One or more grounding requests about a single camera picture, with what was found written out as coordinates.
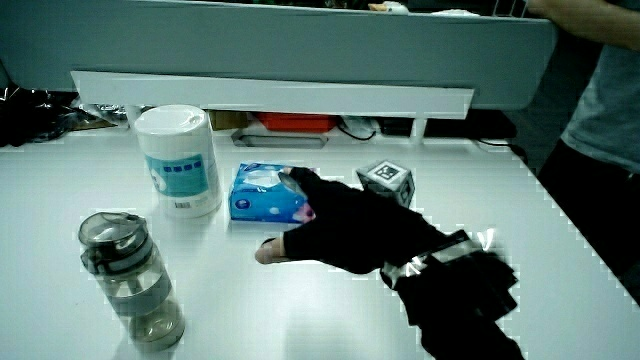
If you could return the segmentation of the person's right hand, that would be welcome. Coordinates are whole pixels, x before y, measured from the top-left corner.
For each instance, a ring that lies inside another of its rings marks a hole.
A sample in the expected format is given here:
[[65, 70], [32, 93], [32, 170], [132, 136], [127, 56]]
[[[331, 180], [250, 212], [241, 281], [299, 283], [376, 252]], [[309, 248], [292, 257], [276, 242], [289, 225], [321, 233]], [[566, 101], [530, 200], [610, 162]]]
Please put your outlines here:
[[421, 214], [392, 199], [324, 180], [308, 168], [285, 173], [307, 195], [315, 217], [265, 240], [255, 253], [261, 264], [315, 260], [362, 275], [386, 264], [401, 267], [448, 242]]

